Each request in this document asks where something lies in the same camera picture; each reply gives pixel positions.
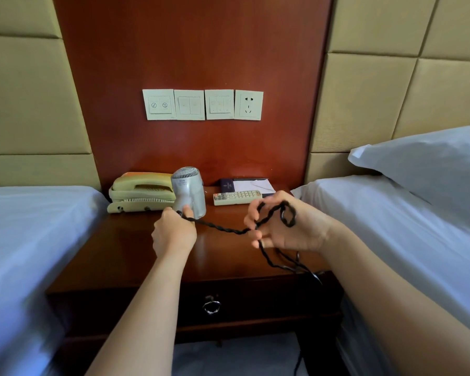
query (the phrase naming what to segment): hair dryer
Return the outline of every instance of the hair dryer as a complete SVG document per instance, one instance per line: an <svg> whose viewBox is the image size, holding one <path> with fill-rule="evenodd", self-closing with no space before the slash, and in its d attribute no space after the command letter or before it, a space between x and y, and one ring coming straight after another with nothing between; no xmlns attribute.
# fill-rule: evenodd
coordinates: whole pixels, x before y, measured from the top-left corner
<svg viewBox="0 0 470 376"><path fill-rule="evenodd" d="M176 194L172 209L182 212L183 206L188 204L193 210L195 219L204 216L205 195L200 171L192 166L182 167L171 176L171 182L174 194Z"/></svg>

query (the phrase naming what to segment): beige telephone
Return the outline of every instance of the beige telephone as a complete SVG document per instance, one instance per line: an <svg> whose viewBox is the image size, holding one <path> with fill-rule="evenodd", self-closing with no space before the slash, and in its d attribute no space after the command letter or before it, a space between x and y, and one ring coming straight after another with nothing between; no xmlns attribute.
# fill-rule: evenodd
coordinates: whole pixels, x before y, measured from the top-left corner
<svg viewBox="0 0 470 376"><path fill-rule="evenodd" d="M129 172L115 179L110 191L110 214L154 211L172 207L176 196L171 174Z"/></svg>

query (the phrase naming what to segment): white remote control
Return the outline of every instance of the white remote control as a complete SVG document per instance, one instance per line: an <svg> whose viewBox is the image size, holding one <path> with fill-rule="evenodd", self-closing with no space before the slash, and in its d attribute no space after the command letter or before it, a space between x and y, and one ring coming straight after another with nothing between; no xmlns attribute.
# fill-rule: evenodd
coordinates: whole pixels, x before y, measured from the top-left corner
<svg viewBox="0 0 470 376"><path fill-rule="evenodd" d="M262 197L263 195L259 190L220 192L219 194L214 194L214 205L246 204Z"/></svg>

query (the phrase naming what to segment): pillow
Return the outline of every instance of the pillow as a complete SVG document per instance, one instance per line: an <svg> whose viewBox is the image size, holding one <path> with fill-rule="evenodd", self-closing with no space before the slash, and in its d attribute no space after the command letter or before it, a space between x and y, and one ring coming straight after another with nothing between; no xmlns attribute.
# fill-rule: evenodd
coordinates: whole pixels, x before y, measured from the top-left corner
<svg viewBox="0 0 470 376"><path fill-rule="evenodd" d="M470 126L361 146L348 160L470 223Z"/></svg>

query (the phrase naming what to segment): person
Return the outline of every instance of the person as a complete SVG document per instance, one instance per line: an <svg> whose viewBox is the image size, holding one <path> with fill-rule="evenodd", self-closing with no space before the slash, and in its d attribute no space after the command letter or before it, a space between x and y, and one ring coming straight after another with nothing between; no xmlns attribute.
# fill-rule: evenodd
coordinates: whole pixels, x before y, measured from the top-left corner
<svg viewBox="0 0 470 376"><path fill-rule="evenodd" d="M263 200L261 215L282 201L297 212L296 225L261 218L249 205L244 223L252 246L316 251L329 263L401 374L470 375L470 330L385 265L354 233L318 209L278 191ZM183 213L192 217L185 206ZM152 233L157 260L106 340L87 376L171 374L181 275L195 240L194 223L164 209Z"/></svg>

